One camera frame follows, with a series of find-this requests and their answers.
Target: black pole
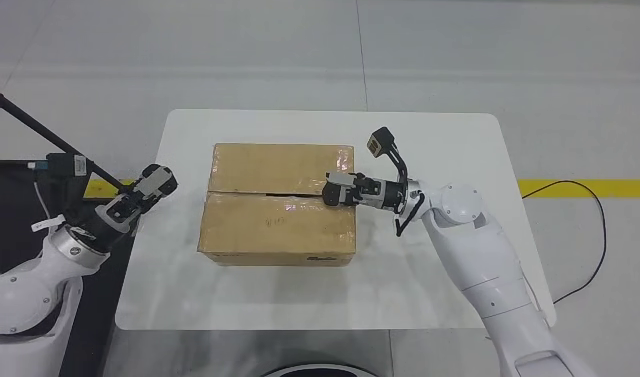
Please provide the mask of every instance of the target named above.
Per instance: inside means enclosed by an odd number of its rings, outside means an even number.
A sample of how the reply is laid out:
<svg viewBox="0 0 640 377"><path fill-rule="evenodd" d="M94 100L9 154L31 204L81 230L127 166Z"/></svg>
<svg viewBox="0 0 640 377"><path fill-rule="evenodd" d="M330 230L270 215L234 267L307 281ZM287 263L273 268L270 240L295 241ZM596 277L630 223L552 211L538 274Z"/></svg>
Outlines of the black pole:
<svg viewBox="0 0 640 377"><path fill-rule="evenodd" d="M16 119L20 120L22 123L24 123L24 125L26 125L30 129L32 129L36 133L40 134L44 139L46 139L47 141L51 142L53 145L57 146L58 148L62 149L63 151L65 151L67 153L73 153L75 155L82 155L82 153L80 153L79 150L77 150L76 148L74 148L71 145L69 145L62 138L58 137L51 130L49 130L48 128L43 126L38 120L36 120L33 117L29 116L27 114L27 112L25 112L24 110L20 109L16 104L14 104L10 100L8 100L2 94L0 94L0 108L6 110L7 113L9 113L11 116L13 116ZM98 176L104 178L109 184L113 185L117 189L124 188L124 185L122 185L122 183L120 181L118 181L111 174L107 173L104 169L102 169L100 166L95 164L92 160L89 160L89 158L87 158L87 163L88 163L88 166L91 167L91 169L92 169L92 171L94 173L96 173Z"/></svg>

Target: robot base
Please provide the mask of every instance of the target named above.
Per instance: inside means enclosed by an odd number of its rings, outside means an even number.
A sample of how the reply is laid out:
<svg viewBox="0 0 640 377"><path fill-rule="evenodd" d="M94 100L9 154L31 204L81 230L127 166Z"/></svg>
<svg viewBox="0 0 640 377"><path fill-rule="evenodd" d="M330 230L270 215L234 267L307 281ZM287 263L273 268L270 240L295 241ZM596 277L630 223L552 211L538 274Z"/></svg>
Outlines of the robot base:
<svg viewBox="0 0 640 377"><path fill-rule="evenodd" d="M352 366L334 364L308 364L286 367L271 372L264 377L376 377L375 375Z"/></svg>

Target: white floor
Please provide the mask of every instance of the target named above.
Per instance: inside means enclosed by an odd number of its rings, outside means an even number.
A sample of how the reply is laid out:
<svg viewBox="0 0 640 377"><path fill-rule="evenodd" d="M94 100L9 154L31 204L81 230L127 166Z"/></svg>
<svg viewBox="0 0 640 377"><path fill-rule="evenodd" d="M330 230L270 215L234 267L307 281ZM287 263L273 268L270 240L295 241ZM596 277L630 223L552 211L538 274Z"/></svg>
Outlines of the white floor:
<svg viewBox="0 0 640 377"><path fill-rule="evenodd" d="M638 178L639 5L0 0L0 90L123 178L153 161L174 108L488 112L519 178ZM53 149L0 114L0 158ZM558 297L597 261L597 209L526 204ZM590 288L557 305L554 330L601 375L635 376L640 202L604 205L609 257ZM105 375L249 377L281 361L336 360L381 376L496 376L484 336L116 331Z"/></svg>

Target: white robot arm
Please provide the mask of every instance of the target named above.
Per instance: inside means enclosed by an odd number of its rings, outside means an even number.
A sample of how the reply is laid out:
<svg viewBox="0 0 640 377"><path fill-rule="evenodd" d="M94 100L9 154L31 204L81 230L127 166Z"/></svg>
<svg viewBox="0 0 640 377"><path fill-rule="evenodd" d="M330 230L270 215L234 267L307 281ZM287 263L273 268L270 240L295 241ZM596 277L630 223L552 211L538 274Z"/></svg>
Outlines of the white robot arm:
<svg viewBox="0 0 640 377"><path fill-rule="evenodd" d="M409 222L421 220L447 274L482 319L502 377L595 377L552 335L529 297L520 260L480 193L468 185L433 189L409 180L386 127L373 133L368 147L375 157L391 158L398 181L328 173L325 203L393 211L398 236Z"/></svg>

